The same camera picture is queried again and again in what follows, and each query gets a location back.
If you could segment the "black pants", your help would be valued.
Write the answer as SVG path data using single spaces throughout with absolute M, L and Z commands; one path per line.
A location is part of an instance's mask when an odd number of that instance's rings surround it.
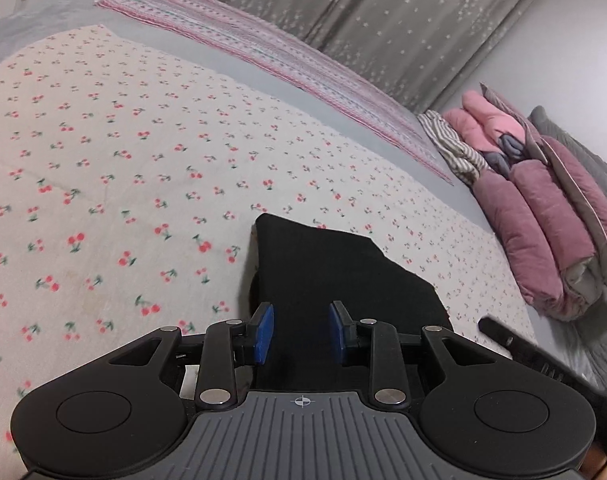
M 260 390 L 362 389 L 364 365 L 333 360 L 329 307 L 339 300 L 354 321 L 375 318 L 416 335 L 426 325 L 452 326 L 430 282 L 388 259 L 369 237 L 304 226 L 273 214 L 255 222 L 258 270 L 249 308 L 274 308 Z

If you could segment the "mauve pink padded jacket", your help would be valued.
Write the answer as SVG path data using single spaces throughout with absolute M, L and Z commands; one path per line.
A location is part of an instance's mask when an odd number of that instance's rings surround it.
M 524 298 L 563 321 L 607 291 L 607 198 L 568 151 L 487 86 L 441 115 L 490 168 L 471 190 Z

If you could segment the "cherry print bed sheet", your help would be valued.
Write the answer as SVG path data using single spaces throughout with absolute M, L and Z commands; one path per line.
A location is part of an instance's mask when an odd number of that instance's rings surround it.
M 164 325 L 235 318 L 271 212 L 369 237 L 471 339 L 535 331 L 503 250 L 393 162 L 273 96 L 104 26 L 0 62 L 0 479 L 38 385 Z

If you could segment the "striped folded garment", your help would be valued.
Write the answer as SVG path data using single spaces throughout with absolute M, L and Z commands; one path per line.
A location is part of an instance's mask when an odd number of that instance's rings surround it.
M 438 112 L 427 110 L 416 118 L 453 174 L 466 185 L 472 186 L 490 168 L 482 154 L 466 144 Z

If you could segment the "grey folded garment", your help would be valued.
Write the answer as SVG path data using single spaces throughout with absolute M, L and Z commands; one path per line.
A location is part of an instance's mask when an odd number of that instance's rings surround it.
M 591 152 L 559 125 L 556 125 L 555 122 L 547 116 L 543 106 L 536 106 L 531 111 L 528 119 L 543 136 L 549 136 L 568 148 L 568 151 L 573 154 L 588 173 L 591 174 L 607 198 L 607 163 L 605 160 L 601 159 L 599 155 Z

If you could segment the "pink striped blanket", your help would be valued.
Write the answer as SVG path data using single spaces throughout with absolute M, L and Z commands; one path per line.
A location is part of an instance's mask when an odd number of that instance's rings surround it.
M 452 181 L 410 110 L 276 25 L 219 0 L 98 0 L 96 5 L 252 64 L 368 128 L 445 182 Z

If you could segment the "grey star curtain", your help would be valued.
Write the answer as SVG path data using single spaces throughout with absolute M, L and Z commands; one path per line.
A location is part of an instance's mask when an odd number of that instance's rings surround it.
M 437 108 L 535 0 L 221 0 L 340 62 L 414 113 Z

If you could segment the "grey bed cover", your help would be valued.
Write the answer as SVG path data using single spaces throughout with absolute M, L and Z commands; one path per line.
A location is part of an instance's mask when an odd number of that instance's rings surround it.
M 469 221 L 487 232 L 492 231 L 473 195 L 461 181 L 453 184 L 445 182 L 412 156 L 334 110 L 332 106 L 239 58 L 168 30 L 141 24 L 121 14 L 104 10 L 95 5 L 96 1 L 98 0 L 60 0 L 35 4 L 6 18 L 0 18 L 0 62 L 27 44 L 54 32 L 104 24 L 121 37 L 211 68 L 297 106 L 299 110 L 392 162 Z M 528 313 L 535 329 L 535 338 L 545 351 L 582 374 L 588 382 L 599 387 L 607 385 L 607 293 L 590 313 L 575 322 L 564 323 L 541 318 L 533 309 L 529 309 Z

